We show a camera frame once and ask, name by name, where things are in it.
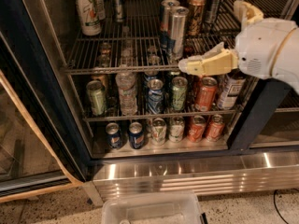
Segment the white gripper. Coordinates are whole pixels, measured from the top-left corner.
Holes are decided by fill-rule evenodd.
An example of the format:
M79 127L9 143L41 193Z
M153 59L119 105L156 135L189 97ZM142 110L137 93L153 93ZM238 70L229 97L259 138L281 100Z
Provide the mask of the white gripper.
M234 1L234 14L242 27L248 26L235 38L236 51L226 49L220 42L203 55L180 60L179 70L204 77L227 74L239 67L244 74L261 79L297 80L296 22L274 18L263 20L262 11L243 0Z

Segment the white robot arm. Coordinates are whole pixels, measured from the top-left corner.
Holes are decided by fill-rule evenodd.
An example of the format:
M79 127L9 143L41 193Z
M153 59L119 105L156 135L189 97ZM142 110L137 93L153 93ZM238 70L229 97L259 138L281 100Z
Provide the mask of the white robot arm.
M266 18L254 5L234 1L234 14L241 22L235 46L222 43L203 55L178 62L181 72L202 76L222 75L239 69L260 79L274 78L299 92L299 27L295 21Z

